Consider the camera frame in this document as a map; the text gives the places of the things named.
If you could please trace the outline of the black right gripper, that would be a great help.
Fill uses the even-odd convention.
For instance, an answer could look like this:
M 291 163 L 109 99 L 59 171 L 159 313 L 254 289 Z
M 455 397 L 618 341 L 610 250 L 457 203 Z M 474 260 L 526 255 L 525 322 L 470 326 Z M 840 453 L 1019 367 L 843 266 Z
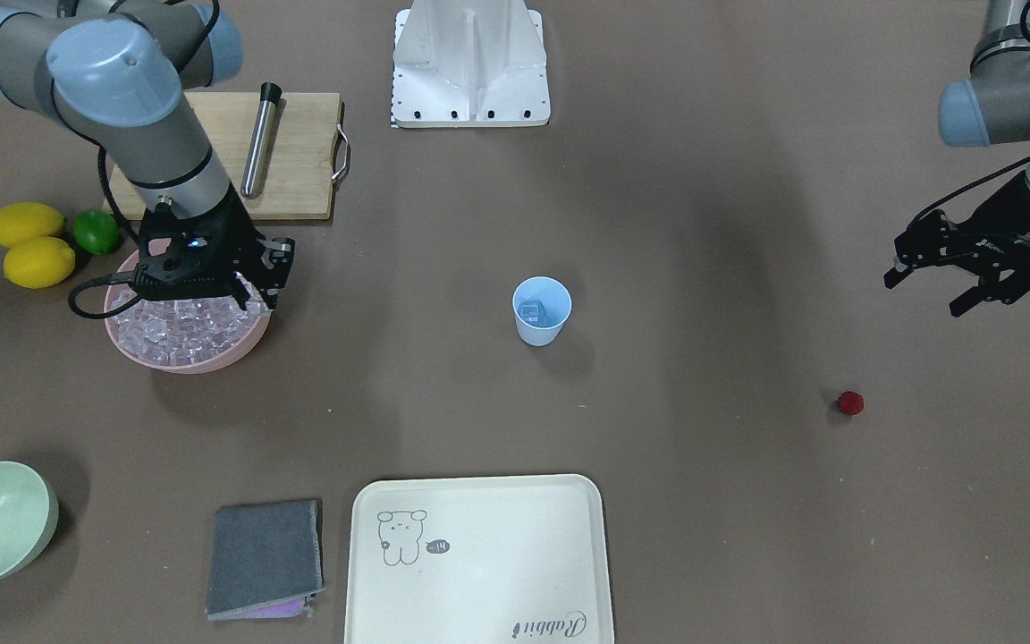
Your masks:
M 165 196 L 159 197 L 151 211 L 159 208 L 160 204 L 166 205 L 174 212 L 174 201 Z M 265 305 L 274 310 L 279 293 L 289 281 L 297 243 L 291 238 L 265 240 L 250 221 L 240 196 L 232 189 L 229 189 L 224 194 L 224 199 L 206 213 L 216 211 L 232 213 L 233 231 L 241 236 L 240 257 L 234 261 L 237 276 L 242 284 L 249 283 L 253 289 L 258 289 L 258 294 Z

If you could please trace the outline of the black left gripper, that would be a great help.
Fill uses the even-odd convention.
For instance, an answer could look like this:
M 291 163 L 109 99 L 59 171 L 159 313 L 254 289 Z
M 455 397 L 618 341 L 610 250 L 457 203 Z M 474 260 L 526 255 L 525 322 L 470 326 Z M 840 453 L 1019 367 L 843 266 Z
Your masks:
M 1014 304 L 1030 291 L 1030 184 L 1025 173 L 1017 173 L 1005 187 L 995 191 L 976 208 L 972 221 L 982 238 L 994 248 L 985 253 L 997 255 L 994 262 L 998 266 L 978 275 L 973 289 L 950 302 L 954 318 L 986 302 Z M 920 268 L 916 258 L 895 258 L 892 268 L 883 274 L 884 289 L 896 289 Z

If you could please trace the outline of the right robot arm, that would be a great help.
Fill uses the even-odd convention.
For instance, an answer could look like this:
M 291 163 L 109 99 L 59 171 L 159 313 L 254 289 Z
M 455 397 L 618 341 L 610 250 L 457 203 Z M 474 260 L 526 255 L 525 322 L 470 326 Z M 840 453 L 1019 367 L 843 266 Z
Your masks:
M 274 309 L 290 238 L 255 228 L 187 99 L 240 73 L 216 1 L 0 1 L 0 97 L 95 144 L 146 205 L 135 268 L 82 283 L 135 301 L 258 296 Z

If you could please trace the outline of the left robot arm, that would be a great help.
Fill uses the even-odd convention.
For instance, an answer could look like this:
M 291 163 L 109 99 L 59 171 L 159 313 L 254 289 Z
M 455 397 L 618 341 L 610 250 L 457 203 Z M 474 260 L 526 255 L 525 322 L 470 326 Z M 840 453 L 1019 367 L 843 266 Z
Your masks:
M 992 1 L 969 74 L 941 92 L 945 144 L 976 148 L 1030 141 L 1030 1 Z M 1002 168 L 1007 181 L 965 221 L 949 221 L 936 200 L 895 238 L 884 285 L 916 270 L 956 267 L 976 285 L 950 302 L 953 317 L 986 301 L 1012 304 L 1030 292 L 1030 156 Z

